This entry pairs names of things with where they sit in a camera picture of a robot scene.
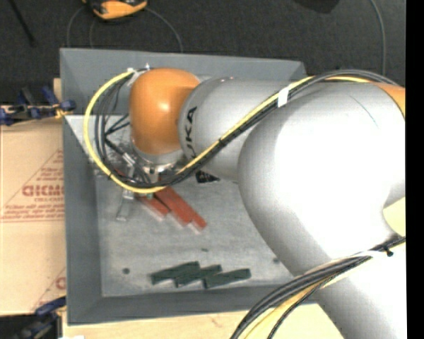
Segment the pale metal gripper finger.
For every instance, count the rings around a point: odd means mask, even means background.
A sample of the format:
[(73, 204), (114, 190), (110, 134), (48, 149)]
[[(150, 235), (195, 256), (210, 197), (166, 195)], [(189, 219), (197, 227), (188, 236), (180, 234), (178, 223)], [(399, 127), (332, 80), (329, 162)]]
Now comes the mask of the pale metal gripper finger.
[(122, 191), (121, 201), (116, 215), (116, 220), (126, 222), (130, 215), (134, 204), (134, 193), (124, 189)]

